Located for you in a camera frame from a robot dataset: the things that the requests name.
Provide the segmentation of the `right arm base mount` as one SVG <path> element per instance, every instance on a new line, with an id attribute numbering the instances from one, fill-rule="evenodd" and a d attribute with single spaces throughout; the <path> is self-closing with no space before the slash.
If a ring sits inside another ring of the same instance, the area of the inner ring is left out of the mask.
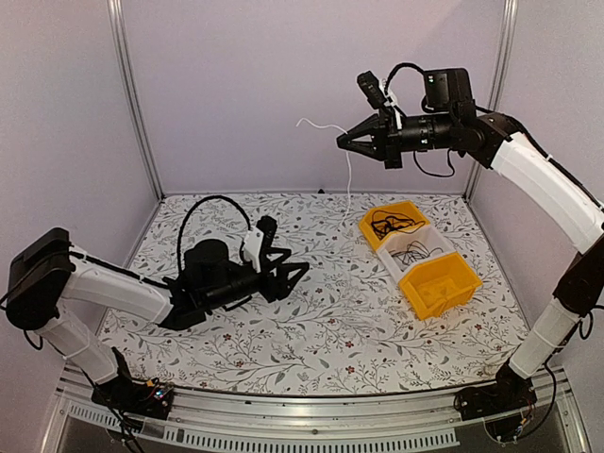
<path id="1" fill-rule="evenodd" d="M 515 411 L 515 415 L 486 424 L 486 431 L 493 440 L 508 443 L 519 439 L 532 418 L 536 402 L 531 378 L 516 375 L 506 361 L 496 372 L 494 383 L 457 391 L 453 407 L 463 421 Z"/>

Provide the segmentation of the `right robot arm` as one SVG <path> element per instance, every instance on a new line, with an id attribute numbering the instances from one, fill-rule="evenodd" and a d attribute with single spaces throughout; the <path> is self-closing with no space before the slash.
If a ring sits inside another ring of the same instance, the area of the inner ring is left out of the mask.
<path id="1" fill-rule="evenodd" d="M 577 256 L 559 280 L 551 301 L 503 371 L 509 375 L 488 392 L 495 411 L 521 400 L 526 380 L 561 347 L 603 295 L 603 205 L 504 113 L 476 104 L 463 68 L 421 70 L 423 114 L 406 115 L 390 91 L 390 79 L 372 72 L 357 84 L 374 114 L 340 135 L 339 148 L 380 161 L 387 169 L 402 165 L 405 152 L 453 151 L 469 155 L 487 170 L 514 184 L 562 230 Z"/>

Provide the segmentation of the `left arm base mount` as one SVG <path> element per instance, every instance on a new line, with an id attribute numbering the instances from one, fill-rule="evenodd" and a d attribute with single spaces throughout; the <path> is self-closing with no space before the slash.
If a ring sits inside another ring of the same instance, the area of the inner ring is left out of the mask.
<path id="1" fill-rule="evenodd" d="M 166 420 L 174 401 L 175 385 L 160 381 L 157 377 L 146 382 L 135 381 L 126 359 L 111 349 L 117 360 L 117 376 L 103 384 L 94 384 L 92 402 L 115 411 Z"/>

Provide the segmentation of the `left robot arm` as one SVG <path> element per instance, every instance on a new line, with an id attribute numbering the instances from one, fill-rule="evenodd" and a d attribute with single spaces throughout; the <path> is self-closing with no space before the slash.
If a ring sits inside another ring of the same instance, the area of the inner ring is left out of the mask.
<path id="1" fill-rule="evenodd" d="M 8 321 L 34 332 L 78 366 L 121 410 L 140 402 L 117 352 L 100 342 L 66 307 L 93 303 L 133 314 L 173 331 L 205 322 L 215 310 L 234 310 L 261 295 L 283 300 L 309 271 L 292 262 L 291 250 L 274 247 L 273 235 L 254 227 L 243 240 L 242 259 L 231 260 L 217 239 L 197 243 L 182 255 L 175 278 L 156 281 L 86 254 L 56 227 L 31 244 L 10 265 L 3 300 Z"/>

